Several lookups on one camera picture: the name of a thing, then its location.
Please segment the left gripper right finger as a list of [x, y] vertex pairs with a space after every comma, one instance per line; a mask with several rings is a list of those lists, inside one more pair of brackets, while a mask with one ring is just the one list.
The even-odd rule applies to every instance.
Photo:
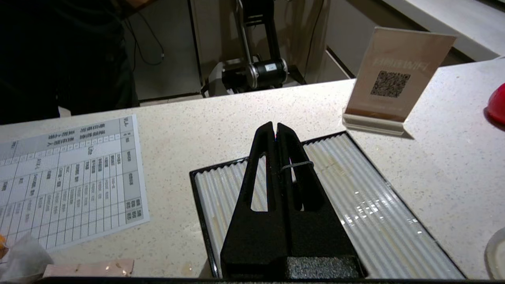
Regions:
[[365, 269], [295, 131], [277, 125], [289, 278], [364, 278]]

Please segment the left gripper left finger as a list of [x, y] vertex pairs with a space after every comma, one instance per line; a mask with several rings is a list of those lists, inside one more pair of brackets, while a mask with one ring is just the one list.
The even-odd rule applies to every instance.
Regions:
[[[251, 203], [260, 157], [266, 157], [267, 211]], [[272, 122], [254, 135], [238, 201], [220, 253], [224, 278], [275, 278], [271, 264], [288, 254], [283, 198], [279, 178], [279, 151]]]

